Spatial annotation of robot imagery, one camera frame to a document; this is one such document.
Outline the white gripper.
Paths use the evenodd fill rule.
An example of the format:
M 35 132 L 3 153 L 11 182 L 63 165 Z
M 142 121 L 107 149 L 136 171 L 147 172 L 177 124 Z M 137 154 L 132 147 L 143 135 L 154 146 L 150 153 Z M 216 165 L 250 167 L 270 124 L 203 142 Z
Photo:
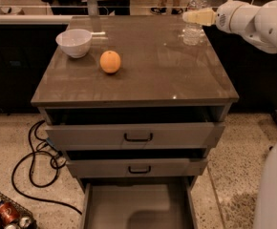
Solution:
M 182 15 L 182 19 L 186 23 L 202 26 L 212 26 L 216 24 L 216 27 L 219 30 L 227 33 L 233 33 L 232 19 L 236 10 L 240 6 L 240 1 L 228 0 L 222 5 L 218 6 L 216 12 L 211 8 L 189 10 Z

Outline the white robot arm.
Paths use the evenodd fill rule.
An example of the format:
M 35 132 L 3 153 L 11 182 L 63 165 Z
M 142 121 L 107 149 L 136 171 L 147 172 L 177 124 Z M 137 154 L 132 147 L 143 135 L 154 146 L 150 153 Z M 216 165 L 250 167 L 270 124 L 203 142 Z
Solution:
M 188 10 L 186 23 L 216 26 L 226 33 L 240 35 L 246 42 L 267 53 L 277 53 L 277 0 L 254 6 L 229 0 L 216 10 Z M 277 142 L 270 150 L 259 186 L 253 229 L 277 229 Z

